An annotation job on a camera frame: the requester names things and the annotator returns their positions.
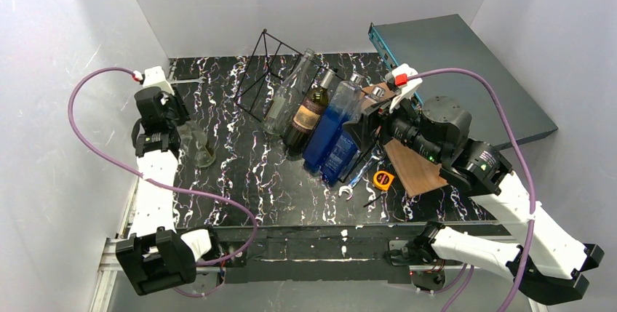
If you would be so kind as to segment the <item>green wine bottle tan label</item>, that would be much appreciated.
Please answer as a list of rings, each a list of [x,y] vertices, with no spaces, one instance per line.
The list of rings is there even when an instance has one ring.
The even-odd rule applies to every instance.
[[[283,138],[289,154],[302,153],[308,143],[311,133],[328,106],[328,87],[337,72],[337,68],[327,68],[319,85],[310,89],[304,97]]]

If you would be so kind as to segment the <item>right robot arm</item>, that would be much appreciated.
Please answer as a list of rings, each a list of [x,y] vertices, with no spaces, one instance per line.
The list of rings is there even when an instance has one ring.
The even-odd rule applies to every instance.
[[[516,239],[494,242],[429,221],[408,243],[389,250],[392,265],[454,260],[517,282],[518,290],[544,305],[580,300],[589,286],[584,272],[604,256],[564,231],[531,199],[508,160],[489,143],[469,137],[471,114],[450,97],[427,100],[414,111],[409,100],[367,106],[343,128],[360,148],[399,141],[439,167],[439,176],[485,208]]]

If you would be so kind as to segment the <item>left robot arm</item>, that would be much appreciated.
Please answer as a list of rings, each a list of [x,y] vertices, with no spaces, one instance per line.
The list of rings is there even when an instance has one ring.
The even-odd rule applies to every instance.
[[[179,234],[173,192],[188,113],[174,92],[145,87],[135,94],[140,114],[132,134],[138,171],[136,210],[129,235],[116,245],[116,259],[140,296],[189,284],[196,264],[212,249],[207,228]]]

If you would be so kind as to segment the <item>blue square bottle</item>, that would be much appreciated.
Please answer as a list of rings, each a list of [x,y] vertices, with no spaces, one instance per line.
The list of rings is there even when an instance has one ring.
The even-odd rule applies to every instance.
[[[340,137],[342,124],[350,119],[359,101],[363,79],[364,76],[353,72],[349,80],[343,80],[337,86],[303,152],[303,166],[309,173],[318,172]]]
[[[362,109],[379,102],[384,95],[385,89],[383,87],[374,86],[370,94],[364,95],[359,100],[348,122],[357,123],[362,115]],[[333,187],[337,183],[340,173],[347,168],[357,154],[357,150],[358,147],[353,137],[343,129],[330,155],[320,168],[322,179],[329,187]]]

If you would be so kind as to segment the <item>short clear glass bottle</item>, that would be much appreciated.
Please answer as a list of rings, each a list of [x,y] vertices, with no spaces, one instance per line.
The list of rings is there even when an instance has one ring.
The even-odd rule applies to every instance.
[[[269,135],[281,136],[289,124],[292,111],[303,98],[303,90],[308,81],[308,69],[315,51],[307,48],[302,58],[274,93],[271,107],[263,120],[263,130]]]

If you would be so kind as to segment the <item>tall clear glass bottle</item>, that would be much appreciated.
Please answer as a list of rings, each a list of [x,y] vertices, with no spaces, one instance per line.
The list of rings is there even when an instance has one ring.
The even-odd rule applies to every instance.
[[[192,120],[177,127],[182,151],[198,168],[207,168],[215,162],[215,152],[205,131]]]

